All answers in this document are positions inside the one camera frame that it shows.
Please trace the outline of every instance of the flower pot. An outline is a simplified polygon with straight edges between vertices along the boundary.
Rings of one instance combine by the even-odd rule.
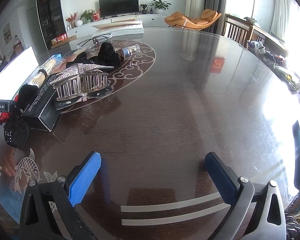
[[[165,9],[156,9],[157,14],[166,14]]]
[[[82,24],[83,24],[82,20],[77,20],[77,21],[75,22],[75,25],[76,25],[77,27],[81,26]]]

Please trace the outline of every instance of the bright screen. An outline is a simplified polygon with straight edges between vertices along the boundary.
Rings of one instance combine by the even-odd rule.
[[[38,66],[32,47],[14,58],[0,72],[0,100],[12,100],[28,76]]]
[[[99,0],[100,16],[114,16],[139,11],[139,0]]]

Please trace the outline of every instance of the blue textured pad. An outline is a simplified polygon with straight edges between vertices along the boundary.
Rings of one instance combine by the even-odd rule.
[[[237,202],[237,189],[215,157],[208,153],[204,159],[204,166],[213,183],[216,185],[223,201],[231,206]]]
[[[101,156],[95,152],[69,186],[69,200],[73,207],[81,203],[100,166]]]

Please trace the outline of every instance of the red wall decoration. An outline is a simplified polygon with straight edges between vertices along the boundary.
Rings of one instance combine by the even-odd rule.
[[[210,73],[220,74],[224,64],[225,58],[215,57],[212,62]]]

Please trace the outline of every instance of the fish pattern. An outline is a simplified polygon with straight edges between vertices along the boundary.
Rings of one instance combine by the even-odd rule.
[[[46,177],[47,182],[54,182],[58,178],[57,172],[55,172],[55,173],[53,173],[53,175],[51,175],[51,173],[44,171],[43,174]],[[50,208],[51,208],[52,212],[54,212],[56,209],[58,209],[55,202],[49,201],[49,204],[50,204]]]
[[[30,179],[36,179],[37,182],[41,180],[39,168],[37,164],[34,162],[34,152],[32,149],[30,149],[30,155],[29,157],[24,157],[21,159],[19,164],[15,167],[16,176],[14,179],[14,191],[18,191],[21,194],[21,188],[19,185],[19,181],[22,178],[22,173],[26,176],[27,182],[29,182]],[[23,188],[24,192],[26,192],[27,184]]]

